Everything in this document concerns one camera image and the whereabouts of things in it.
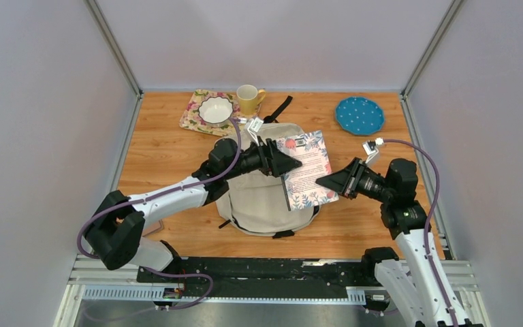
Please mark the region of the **yellow ceramic mug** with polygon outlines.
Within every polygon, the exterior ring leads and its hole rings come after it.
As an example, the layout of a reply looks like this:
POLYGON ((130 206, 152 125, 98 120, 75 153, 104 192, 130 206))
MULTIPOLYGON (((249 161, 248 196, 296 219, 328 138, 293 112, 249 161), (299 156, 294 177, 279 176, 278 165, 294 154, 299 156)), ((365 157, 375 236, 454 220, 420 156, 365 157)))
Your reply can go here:
POLYGON ((265 89, 258 89, 250 84, 244 84, 237 88, 236 96, 238 98, 238 105, 240 112, 243 115, 254 115, 259 105, 266 97, 265 89))

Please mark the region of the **floral patterned small book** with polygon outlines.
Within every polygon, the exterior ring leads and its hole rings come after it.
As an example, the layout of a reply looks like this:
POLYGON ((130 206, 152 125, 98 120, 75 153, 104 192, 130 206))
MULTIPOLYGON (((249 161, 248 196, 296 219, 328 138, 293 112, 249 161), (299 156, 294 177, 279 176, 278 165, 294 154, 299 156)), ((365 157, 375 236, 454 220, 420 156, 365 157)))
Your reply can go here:
POLYGON ((321 130, 279 138, 276 145, 281 152, 302 163, 301 167, 282 176, 289 211, 301 211, 339 199, 335 191, 316 183, 318 178, 332 173, 321 130))

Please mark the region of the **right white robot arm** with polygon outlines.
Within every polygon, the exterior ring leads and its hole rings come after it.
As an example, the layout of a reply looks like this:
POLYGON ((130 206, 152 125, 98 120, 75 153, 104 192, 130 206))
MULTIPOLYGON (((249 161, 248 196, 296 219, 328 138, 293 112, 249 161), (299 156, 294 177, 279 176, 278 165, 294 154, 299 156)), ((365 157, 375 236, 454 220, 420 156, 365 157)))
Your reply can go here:
POLYGON ((441 265, 428 215, 416 199, 417 165, 398 158, 385 175, 355 158, 346 168, 316 183, 338 195, 366 196, 381 204, 381 220, 401 250, 405 271, 390 247, 367 249, 361 276, 369 285, 381 284, 408 326, 474 326, 441 265))

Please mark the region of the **small brown cardboard box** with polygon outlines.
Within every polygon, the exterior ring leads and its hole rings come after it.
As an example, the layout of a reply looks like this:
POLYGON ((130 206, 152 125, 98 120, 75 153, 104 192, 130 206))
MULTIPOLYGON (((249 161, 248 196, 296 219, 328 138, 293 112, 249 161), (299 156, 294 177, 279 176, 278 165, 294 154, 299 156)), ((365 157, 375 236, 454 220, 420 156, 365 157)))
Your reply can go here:
POLYGON ((164 228, 164 226, 163 226, 162 221, 152 223, 147 228, 144 229, 143 236, 149 236, 151 234, 160 232, 160 231, 162 231, 163 228, 164 228))

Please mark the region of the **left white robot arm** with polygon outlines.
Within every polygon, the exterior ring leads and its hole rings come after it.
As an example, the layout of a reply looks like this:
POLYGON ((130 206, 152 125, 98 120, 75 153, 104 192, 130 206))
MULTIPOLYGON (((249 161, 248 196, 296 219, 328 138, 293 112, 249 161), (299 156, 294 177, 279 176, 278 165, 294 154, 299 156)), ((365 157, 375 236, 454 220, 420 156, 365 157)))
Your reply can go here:
POLYGON ((131 196, 110 192, 81 227, 78 250, 100 260, 108 270, 134 264, 154 270, 163 282, 171 283, 180 276, 181 265, 165 241, 143 237, 149 225, 217 201, 228 191, 230 179, 254 171, 281 177, 301 166, 301 161, 281 152, 274 140, 258 140, 242 149, 241 141, 223 138, 191 176, 174 185, 131 196))

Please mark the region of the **blue polka dot plate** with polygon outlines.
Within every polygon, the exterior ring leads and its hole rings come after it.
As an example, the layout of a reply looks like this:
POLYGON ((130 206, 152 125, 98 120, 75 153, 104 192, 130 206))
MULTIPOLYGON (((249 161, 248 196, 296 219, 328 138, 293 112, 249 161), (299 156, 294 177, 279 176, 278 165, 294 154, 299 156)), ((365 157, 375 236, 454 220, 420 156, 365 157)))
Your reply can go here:
POLYGON ((382 108, 366 97, 348 97, 334 109, 334 118, 346 132, 355 136, 370 136, 382 130, 385 115, 382 108))

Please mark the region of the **white bowl with dark rim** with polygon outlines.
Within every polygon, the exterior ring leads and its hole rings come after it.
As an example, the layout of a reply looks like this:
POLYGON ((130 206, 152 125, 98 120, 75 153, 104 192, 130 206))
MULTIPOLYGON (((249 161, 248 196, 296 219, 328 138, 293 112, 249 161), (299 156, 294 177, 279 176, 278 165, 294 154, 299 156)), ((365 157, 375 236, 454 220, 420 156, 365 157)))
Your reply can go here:
POLYGON ((223 97, 210 97, 201 103, 197 113, 207 125, 220 127, 232 117, 233 104, 223 97))

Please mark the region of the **beige canvas backpack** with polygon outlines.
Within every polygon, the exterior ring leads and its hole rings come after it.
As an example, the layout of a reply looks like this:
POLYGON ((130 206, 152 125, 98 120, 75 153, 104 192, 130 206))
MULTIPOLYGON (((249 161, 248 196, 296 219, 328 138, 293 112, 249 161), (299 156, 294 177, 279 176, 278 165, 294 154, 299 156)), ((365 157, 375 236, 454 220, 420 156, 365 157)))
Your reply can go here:
POLYGON ((252 236, 293 236, 314 220, 320 205, 289 211, 282 180, 256 170, 228 181, 229 191, 215 204, 219 215, 252 236))

